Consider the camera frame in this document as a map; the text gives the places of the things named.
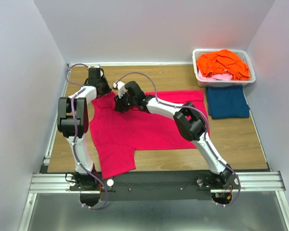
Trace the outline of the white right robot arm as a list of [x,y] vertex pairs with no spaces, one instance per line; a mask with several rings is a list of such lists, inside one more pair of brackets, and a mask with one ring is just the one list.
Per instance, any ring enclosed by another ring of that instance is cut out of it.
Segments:
[[127,92],[115,96],[114,100],[115,111],[124,113],[135,107],[139,111],[174,120],[180,135],[185,140],[192,142],[207,162],[212,174],[212,184],[216,188],[224,188],[228,185],[231,176],[234,175],[238,189],[241,189],[241,182],[237,173],[220,156],[210,140],[208,119],[192,103],[176,104],[153,95],[140,93],[134,96]]

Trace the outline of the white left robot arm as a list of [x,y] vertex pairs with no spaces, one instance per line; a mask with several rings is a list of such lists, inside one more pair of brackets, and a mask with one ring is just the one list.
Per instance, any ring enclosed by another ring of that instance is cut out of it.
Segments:
[[75,161],[75,183],[81,184],[86,190],[94,189],[97,184],[106,188],[96,175],[86,134],[89,130],[88,104],[110,92],[105,76],[89,77],[74,94],[58,100],[57,129],[71,148]]

